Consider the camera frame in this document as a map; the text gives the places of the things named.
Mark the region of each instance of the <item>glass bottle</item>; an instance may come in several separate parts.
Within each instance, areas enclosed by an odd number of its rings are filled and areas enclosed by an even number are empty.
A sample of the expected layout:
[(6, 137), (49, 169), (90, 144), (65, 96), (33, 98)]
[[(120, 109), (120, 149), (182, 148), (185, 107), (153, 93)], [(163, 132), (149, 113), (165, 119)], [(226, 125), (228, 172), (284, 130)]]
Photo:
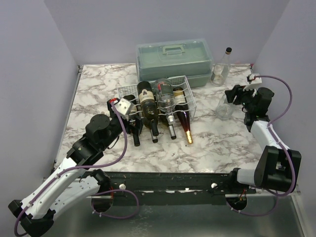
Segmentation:
[[(128, 100), (128, 101), (130, 101), (134, 105), (137, 104), (137, 101), (136, 101), (136, 98), (135, 98), (134, 95), (125, 95), (123, 98)], [(132, 114), (132, 115), (129, 116), (130, 117), (130, 119), (129, 119), (130, 121), (131, 120), (135, 120), (135, 117), (138, 115), (136, 112), (137, 112), (137, 106), (134, 106), (133, 109), (130, 111), (130, 114)], [(131, 129), (129, 129), (129, 128), (128, 128), (128, 130), (129, 130), (128, 133), (131, 132), (133, 134), (134, 146), (135, 147), (139, 147), (140, 146), (140, 141), (139, 141), (139, 133), (138, 133), (138, 131), (131, 131)]]
[(172, 86), (166, 78), (155, 81), (154, 92), (156, 94), (157, 104), (161, 111), (167, 114), (167, 120), (170, 125), (175, 123), (173, 110), (176, 106)]
[(229, 56), (232, 48), (226, 48), (225, 54), (221, 61), (214, 66), (214, 70), (211, 76), (211, 82), (214, 86), (222, 86), (228, 76), (231, 64), (229, 63)]
[(162, 124), (168, 127), (168, 130), (169, 130), (169, 134), (170, 134), (171, 139), (172, 139), (172, 140), (176, 139), (176, 138), (177, 138), (177, 135), (176, 135), (176, 132), (175, 132), (175, 130), (174, 130), (173, 125), (171, 125), (171, 124), (168, 123), (167, 117), (166, 117), (166, 115), (165, 115), (164, 112), (161, 112), (161, 111), (160, 111), (160, 113), (159, 113), (159, 118), (160, 118)]
[(192, 144), (193, 139), (192, 139), (191, 127), (190, 127), (189, 106), (187, 104), (187, 100), (185, 98), (183, 88), (177, 87), (177, 88), (174, 88), (173, 91), (174, 91), (174, 97), (176, 100), (175, 111), (180, 110), (180, 111), (176, 112), (177, 117), (178, 117), (179, 121), (181, 122), (183, 130), (186, 133), (188, 143)]
[(152, 87), (148, 81), (142, 81), (137, 84), (138, 98), (144, 117), (149, 121), (151, 131), (154, 136), (158, 136), (157, 121), (158, 110), (155, 103)]
[(226, 94), (224, 94), (215, 109), (215, 115), (221, 120), (228, 120), (232, 117), (235, 107), (233, 103), (227, 102)]

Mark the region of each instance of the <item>lavender wall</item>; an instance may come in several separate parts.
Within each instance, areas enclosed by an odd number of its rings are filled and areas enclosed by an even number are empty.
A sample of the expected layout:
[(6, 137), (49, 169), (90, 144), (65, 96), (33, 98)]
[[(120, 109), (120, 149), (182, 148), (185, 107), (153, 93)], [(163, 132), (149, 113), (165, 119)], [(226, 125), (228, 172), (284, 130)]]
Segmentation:
[(14, 236), (7, 205), (52, 168), (77, 66), (42, 0), (0, 3), (0, 236)]
[(134, 63), (139, 43), (206, 38), (253, 63), (289, 0), (44, 0), (78, 64)]
[[(311, 223), (316, 223), (316, 1), (291, 0), (263, 47), (255, 71), (285, 79), (293, 90), (288, 114), (276, 122), (276, 131), (292, 149), (302, 153), (299, 186)], [(288, 103), (285, 86), (272, 79), (265, 85), (276, 93), (269, 114), (273, 118)]]

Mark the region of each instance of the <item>black metal frame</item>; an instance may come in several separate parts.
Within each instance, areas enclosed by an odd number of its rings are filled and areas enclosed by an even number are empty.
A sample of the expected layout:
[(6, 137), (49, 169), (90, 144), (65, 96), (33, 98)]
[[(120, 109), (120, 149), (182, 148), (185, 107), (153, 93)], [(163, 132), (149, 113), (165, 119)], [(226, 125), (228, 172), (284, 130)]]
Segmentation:
[[(244, 189), (250, 194), (255, 193), (254, 189), (249, 189), (249, 185), (234, 182), (232, 173), (106, 172), (106, 174), (110, 178), (113, 189), (119, 189), (121, 184), (125, 184), (126, 189), (136, 194), (140, 205), (225, 205), (227, 194), (241, 194)], [(124, 192), (116, 192), (114, 200), (114, 205), (118, 206), (135, 205), (134, 197)], [(108, 199), (98, 201), (101, 205), (109, 202), (111, 200)]]

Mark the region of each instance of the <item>bottle neck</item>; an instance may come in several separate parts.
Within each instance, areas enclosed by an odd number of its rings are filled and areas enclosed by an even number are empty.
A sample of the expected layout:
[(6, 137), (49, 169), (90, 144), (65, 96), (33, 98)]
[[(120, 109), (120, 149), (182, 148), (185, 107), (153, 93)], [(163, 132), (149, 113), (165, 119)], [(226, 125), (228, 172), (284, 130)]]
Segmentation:
[(225, 53), (221, 61), (222, 61), (222, 62), (229, 62), (229, 57), (230, 57), (230, 55), (231, 55), (231, 54)]

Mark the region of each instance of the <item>screw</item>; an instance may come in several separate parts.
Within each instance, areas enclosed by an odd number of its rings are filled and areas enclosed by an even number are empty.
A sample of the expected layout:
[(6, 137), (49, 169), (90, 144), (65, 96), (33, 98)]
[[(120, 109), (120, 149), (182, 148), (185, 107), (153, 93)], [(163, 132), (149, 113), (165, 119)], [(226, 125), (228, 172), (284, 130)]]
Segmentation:
[(211, 187), (215, 189), (217, 187), (217, 183), (212, 183)]
[(122, 190), (125, 190), (126, 189), (126, 185), (125, 184), (120, 184), (118, 188), (122, 189)]

